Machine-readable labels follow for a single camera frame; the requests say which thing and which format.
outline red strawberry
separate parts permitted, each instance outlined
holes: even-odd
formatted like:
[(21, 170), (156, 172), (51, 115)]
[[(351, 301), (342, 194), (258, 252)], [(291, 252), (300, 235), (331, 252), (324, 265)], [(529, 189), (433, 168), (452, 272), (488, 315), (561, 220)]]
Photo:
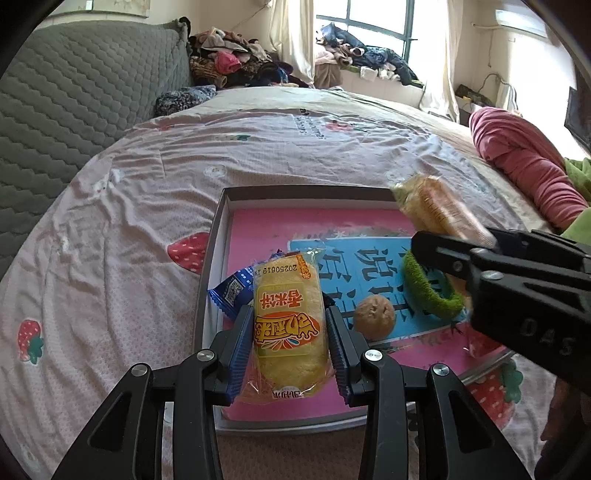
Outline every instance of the red strawberry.
[(486, 336), (484, 333), (477, 332), (471, 325), (466, 328), (468, 351), (474, 358), (480, 358), (487, 353), (494, 352), (497, 348), (502, 346), (501, 343), (496, 342), (492, 338)]
[(505, 402), (505, 387), (501, 383), (500, 368), (479, 378), (468, 385), (467, 389), (499, 429), (509, 423), (515, 404)]
[[(19, 350), (19, 358), (23, 362), (28, 362), (31, 359), (31, 341), (33, 339), (37, 339), (41, 337), (41, 325), (35, 320), (25, 320), (21, 323), (21, 326), (18, 329), (18, 350)], [(40, 352), (35, 353), (35, 361), (33, 363), (37, 363), (37, 357), (40, 356)]]
[(186, 236), (167, 248), (168, 256), (179, 266), (193, 273), (201, 273), (209, 233)]

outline blue rectangle with chinese characters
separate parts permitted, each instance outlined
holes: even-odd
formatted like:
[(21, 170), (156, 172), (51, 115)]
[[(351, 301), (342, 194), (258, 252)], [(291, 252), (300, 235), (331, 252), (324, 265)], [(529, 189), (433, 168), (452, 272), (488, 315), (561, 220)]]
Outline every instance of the blue rectangle with chinese characters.
[[(424, 312), (409, 297), (402, 280), (402, 257), (410, 249), (410, 237), (343, 237), (292, 240), (289, 250), (325, 248), (319, 261), (320, 285), (342, 312), (349, 327), (355, 307), (372, 294), (385, 296), (396, 310), (396, 325), (388, 340), (414, 336), (452, 324)], [(435, 291), (448, 294), (441, 272), (427, 270)], [(465, 320), (461, 313), (453, 322)]]

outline bed sheet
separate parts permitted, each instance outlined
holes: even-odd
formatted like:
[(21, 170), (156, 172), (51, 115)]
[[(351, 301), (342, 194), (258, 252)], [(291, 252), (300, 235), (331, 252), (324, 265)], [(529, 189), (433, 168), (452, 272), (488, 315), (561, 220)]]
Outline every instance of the bed sheet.
[[(137, 125), (93, 157), (0, 283), (0, 434), (29, 476), (50, 477), (131, 365), (161, 368), (191, 353), (199, 255), (177, 264), (169, 247), (181, 239), (202, 245), (224, 187), (385, 187), (417, 171), (444, 176), (486, 225), (544, 227), (523, 196), (478, 160), (465, 128), (345, 92), (220, 92)], [(522, 402), (506, 435), (531, 471), (552, 379), (524, 365), (526, 378), (543, 381), (524, 385), (535, 410)], [(167, 426), (165, 478), (170, 440)], [(220, 438), (222, 453), (226, 442)], [(225, 471), (248, 456), (252, 443), (241, 444), (224, 457)], [(269, 470), (257, 478), (275, 476), (272, 462), (259, 468)]]

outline qr code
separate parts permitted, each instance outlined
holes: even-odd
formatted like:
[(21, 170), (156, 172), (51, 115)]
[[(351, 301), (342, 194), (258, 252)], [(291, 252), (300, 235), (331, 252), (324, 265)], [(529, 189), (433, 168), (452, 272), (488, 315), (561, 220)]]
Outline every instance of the qr code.
[(243, 289), (244, 289), (244, 287), (242, 286), (242, 284), (238, 280), (234, 279), (228, 285), (228, 289), (226, 290), (226, 294), (224, 295), (224, 298), (228, 301), (228, 303), (234, 304), (234, 300), (236, 300), (236, 296)]

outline window frame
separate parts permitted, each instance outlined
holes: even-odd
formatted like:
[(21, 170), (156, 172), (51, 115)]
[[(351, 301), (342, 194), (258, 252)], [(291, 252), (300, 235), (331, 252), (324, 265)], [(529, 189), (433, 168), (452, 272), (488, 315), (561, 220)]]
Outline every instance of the window frame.
[(377, 27), (376, 25), (371, 25), (368, 23), (357, 22), (355, 20), (351, 20), (351, 0), (347, 0), (347, 17), (346, 18), (339, 18), (339, 17), (330, 17), (328, 15), (315, 15), (315, 17), (319, 20), (326, 20), (328, 22), (339, 22), (344, 23), (347, 27), (359, 27), (364, 28), (366, 30), (371, 30), (377, 33), (381, 33), (384, 35), (388, 35), (390, 37), (397, 38), (404, 42), (404, 48), (402, 50), (401, 57), (408, 62), (410, 58), (410, 47), (413, 40), (417, 40), (417, 38), (413, 38), (413, 21), (414, 21), (414, 0), (406, 0), (407, 1), (407, 8), (406, 8), (406, 18), (404, 19), (404, 33), (398, 33), (394, 30), (388, 30), (387, 28)]

